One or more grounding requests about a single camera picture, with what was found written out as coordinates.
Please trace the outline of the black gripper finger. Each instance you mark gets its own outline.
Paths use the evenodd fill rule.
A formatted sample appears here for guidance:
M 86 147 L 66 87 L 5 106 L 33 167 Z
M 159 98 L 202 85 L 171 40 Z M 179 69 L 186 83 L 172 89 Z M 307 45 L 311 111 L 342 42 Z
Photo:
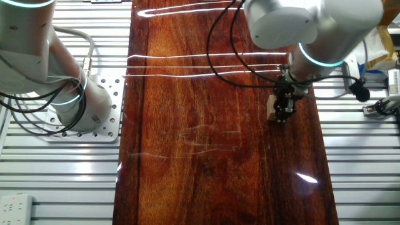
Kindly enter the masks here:
M 295 110 L 295 100 L 293 99 L 277 99 L 274 103 L 275 110 Z
M 296 113 L 297 109 L 295 107 L 292 108 L 277 108 L 274 113 L 274 120 L 278 123 L 285 123 L 288 118 L 291 117 L 292 114 Z

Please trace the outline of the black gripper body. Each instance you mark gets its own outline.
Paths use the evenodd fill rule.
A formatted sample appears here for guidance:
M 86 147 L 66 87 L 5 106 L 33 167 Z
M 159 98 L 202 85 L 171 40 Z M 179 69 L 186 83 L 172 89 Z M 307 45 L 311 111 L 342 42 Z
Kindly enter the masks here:
M 296 94 L 294 88 L 288 84 L 288 81 L 284 77 L 278 79 L 280 83 L 276 83 L 274 86 L 274 95 L 280 100 L 294 100 L 298 101 L 303 98 L 300 94 Z

